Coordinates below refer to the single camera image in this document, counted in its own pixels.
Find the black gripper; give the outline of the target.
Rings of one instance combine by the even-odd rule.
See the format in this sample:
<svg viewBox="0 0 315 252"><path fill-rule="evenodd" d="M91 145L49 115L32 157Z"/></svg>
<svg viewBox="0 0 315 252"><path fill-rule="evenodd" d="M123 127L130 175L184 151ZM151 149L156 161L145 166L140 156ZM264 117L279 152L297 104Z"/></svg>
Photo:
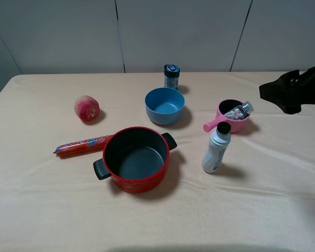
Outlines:
<svg viewBox="0 0 315 252"><path fill-rule="evenodd" d="M301 112L302 104L315 104L315 66L299 74L293 70L259 87L260 98L278 106L285 114Z"/></svg>

